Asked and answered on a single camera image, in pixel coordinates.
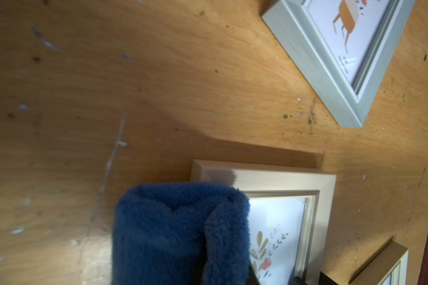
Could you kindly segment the cream picture frame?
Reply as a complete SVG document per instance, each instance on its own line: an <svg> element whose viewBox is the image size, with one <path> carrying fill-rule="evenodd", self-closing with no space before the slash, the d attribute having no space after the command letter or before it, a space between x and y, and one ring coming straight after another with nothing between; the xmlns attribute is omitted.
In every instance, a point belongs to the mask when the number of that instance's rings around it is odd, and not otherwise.
<svg viewBox="0 0 428 285"><path fill-rule="evenodd" d="M409 249L392 241L350 285L405 285L408 261Z"/></svg>
<svg viewBox="0 0 428 285"><path fill-rule="evenodd" d="M251 283L317 285L336 176L316 169L194 160L191 180L234 187L250 203Z"/></svg>

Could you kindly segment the blue microfiber cloth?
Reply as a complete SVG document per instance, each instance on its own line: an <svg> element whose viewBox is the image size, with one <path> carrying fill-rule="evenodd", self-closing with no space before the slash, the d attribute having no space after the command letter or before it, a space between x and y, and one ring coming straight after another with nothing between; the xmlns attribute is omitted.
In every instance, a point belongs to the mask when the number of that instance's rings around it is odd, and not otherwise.
<svg viewBox="0 0 428 285"><path fill-rule="evenodd" d="M141 184L117 202L115 285L244 285L248 197L214 183Z"/></svg>

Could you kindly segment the light green picture frame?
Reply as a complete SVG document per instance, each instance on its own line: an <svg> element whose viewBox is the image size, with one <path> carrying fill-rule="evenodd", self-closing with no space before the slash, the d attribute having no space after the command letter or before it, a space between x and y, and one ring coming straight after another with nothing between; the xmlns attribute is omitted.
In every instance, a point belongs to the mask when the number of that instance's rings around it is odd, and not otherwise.
<svg viewBox="0 0 428 285"><path fill-rule="evenodd" d="M364 125L413 1L274 1L262 18L339 126Z"/></svg>

